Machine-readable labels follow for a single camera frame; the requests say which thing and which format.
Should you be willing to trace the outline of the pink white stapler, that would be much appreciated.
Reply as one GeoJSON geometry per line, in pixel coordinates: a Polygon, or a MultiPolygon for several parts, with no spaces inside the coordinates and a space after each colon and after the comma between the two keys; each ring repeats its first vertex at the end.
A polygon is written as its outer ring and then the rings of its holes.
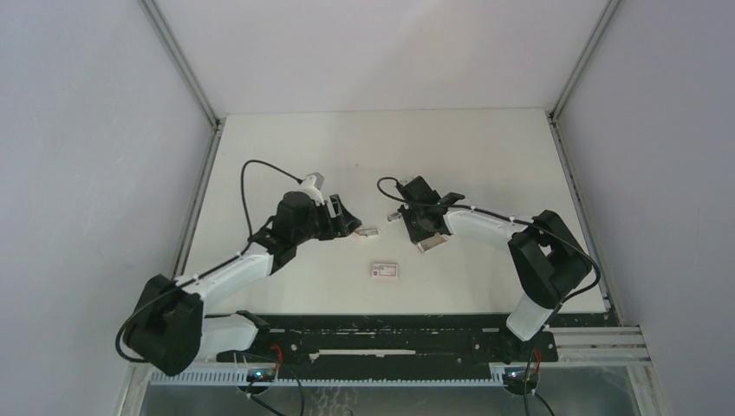
{"type": "Polygon", "coordinates": [[[354,234],[359,237],[378,237],[380,229],[377,227],[360,227],[354,231],[354,234]]]}

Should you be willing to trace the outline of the cardboard staple box tray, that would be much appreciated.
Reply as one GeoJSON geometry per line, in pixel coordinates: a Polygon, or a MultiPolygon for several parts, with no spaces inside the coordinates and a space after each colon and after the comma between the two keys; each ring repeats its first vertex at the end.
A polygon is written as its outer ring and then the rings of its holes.
{"type": "Polygon", "coordinates": [[[420,253],[426,253],[427,251],[446,243],[447,240],[448,236],[440,233],[435,233],[431,237],[420,240],[418,243],[416,243],[416,246],[420,253]]]}

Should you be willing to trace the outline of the red white staple box sleeve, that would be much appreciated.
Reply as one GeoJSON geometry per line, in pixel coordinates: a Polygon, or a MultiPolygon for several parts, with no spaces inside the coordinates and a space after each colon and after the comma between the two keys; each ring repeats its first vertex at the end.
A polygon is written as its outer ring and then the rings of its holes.
{"type": "Polygon", "coordinates": [[[371,277],[373,279],[397,280],[399,266],[396,263],[372,263],[371,277]]]}

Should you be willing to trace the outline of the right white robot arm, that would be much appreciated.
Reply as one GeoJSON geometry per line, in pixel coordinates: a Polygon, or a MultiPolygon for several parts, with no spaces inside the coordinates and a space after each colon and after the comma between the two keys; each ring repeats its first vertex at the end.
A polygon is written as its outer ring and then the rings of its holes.
{"type": "Polygon", "coordinates": [[[413,244],[424,248],[433,237],[462,237],[505,248],[523,294],[508,316],[501,336],[506,357],[524,360],[536,346],[534,336],[598,268],[554,211],[529,219],[463,204],[464,195],[444,196],[421,176],[397,181],[398,210],[413,244]]]}

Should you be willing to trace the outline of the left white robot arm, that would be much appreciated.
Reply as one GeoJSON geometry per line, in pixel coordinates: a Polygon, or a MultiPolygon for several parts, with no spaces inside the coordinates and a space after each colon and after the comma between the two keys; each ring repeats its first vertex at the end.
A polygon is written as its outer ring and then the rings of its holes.
{"type": "Polygon", "coordinates": [[[198,357],[238,350],[250,361],[270,352],[270,337],[243,315],[210,318],[211,308],[293,260],[299,245],[352,235],[362,222],[336,194],[318,203],[307,193],[286,193],[276,214],[255,231],[243,250],[199,274],[150,278],[131,315],[115,336],[117,354],[149,363],[169,376],[198,357]]]}

